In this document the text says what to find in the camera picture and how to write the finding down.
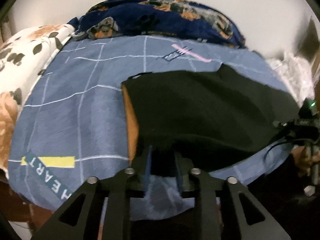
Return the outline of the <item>navy floral blanket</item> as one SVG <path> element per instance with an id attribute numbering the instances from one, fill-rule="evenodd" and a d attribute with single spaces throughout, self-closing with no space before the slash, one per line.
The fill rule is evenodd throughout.
<path id="1" fill-rule="evenodd" d="M 245 47 L 245 38 L 227 16 L 189 0 L 106 0 L 69 24 L 78 40 L 157 35 Z"/>

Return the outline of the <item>white floral pillow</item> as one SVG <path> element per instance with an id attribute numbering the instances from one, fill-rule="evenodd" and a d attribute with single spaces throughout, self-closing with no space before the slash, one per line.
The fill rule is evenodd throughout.
<path id="1" fill-rule="evenodd" d="M 41 73 L 74 32 L 70 24 L 31 27 L 1 45 L 1 171 L 6 177 L 12 135 L 22 108 Z"/>

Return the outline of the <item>black pants orange waistband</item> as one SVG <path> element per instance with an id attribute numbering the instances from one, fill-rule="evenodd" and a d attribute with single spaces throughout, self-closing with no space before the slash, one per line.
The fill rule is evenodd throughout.
<path id="1" fill-rule="evenodd" d="M 275 123 L 298 115 L 293 97 L 227 65 L 215 72 L 170 71 L 121 85 L 128 120 L 138 128 L 136 156 L 151 152 L 151 174 L 174 177 L 175 158 L 206 172 L 243 161 L 284 133 Z"/>

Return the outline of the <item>blue grid bed sheet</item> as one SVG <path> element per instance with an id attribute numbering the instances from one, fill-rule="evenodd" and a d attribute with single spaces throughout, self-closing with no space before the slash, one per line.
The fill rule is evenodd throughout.
<path id="1" fill-rule="evenodd" d="M 39 79 L 15 126 L 8 163 L 12 190 L 54 211 L 88 177 L 114 176 L 129 164 L 121 83 L 141 72 L 215 72 L 222 64 L 280 90 L 278 116 L 297 115 L 298 105 L 280 77 L 247 49 L 161 36 L 69 41 Z"/>

